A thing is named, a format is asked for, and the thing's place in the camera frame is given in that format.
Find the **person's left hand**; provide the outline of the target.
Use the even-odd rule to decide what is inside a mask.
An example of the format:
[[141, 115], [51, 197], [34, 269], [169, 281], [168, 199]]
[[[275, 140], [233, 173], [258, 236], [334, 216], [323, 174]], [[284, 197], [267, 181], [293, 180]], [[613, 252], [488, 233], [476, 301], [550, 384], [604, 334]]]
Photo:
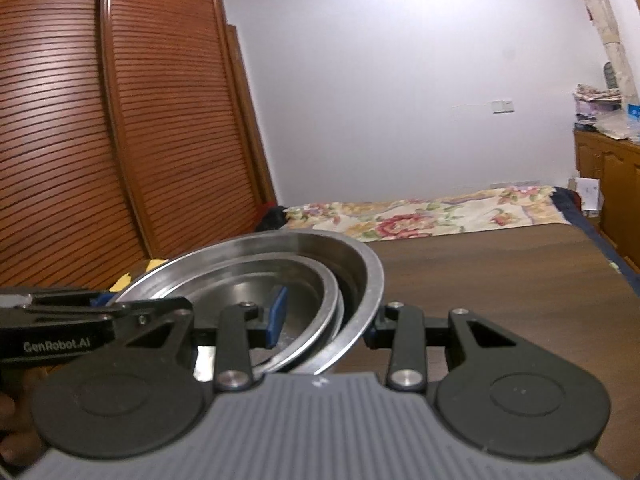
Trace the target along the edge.
[[47, 376], [45, 367], [1, 374], [1, 457], [9, 465], [29, 466], [44, 450], [32, 421], [30, 400]]

